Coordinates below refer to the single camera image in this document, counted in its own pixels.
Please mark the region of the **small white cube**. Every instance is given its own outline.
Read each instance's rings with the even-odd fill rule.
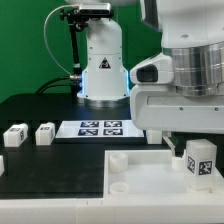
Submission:
[[[206,139],[187,142],[187,185],[194,190],[212,189],[217,146]]]
[[[13,125],[3,134],[5,147],[19,147],[27,138],[27,131],[26,124]]]
[[[41,124],[35,133],[36,145],[50,145],[55,137],[55,125],[51,122]]]

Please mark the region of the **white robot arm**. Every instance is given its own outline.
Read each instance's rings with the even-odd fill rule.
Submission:
[[[92,9],[102,7],[102,4],[97,3],[120,6],[136,3],[137,0],[66,0],[66,2],[88,7],[92,12]],[[129,103],[128,71],[122,63],[120,26],[110,18],[91,19],[91,17],[86,25],[88,65],[82,73],[82,91],[78,93],[78,101],[97,107],[114,107]]]
[[[131,71],[133,122],[145,130],[224,133],[224,1],[141,0],[141,8],[143,20],[163,30],[163,52]]]

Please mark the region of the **robot camera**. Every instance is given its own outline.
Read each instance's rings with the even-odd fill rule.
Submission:
[[[107,17],[111,15],[112,9],[109,3],[81,4],[79,6],[79,13],[89,17]]]

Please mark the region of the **black and white marker sheet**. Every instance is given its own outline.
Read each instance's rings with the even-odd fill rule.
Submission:
[[[143,137],[131,120],[63,121],[56,138]]]

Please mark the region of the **black table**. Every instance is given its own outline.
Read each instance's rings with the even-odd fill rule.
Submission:
[[[53,122],[58,130],[63,120],[129,119],[129,105],[87,107],[73,104],[70,94],[9,97],[0,104],[1,136],[13,124],[26,123],[29,132],[19,148],[5,148],[1,137],[6,171],[0,177],[0,199],[102,197],[105,150],[150,149],[144,137],[76,139],[72,144],[54,140],[51,146],[38,147],[35,131],[47,122]]]

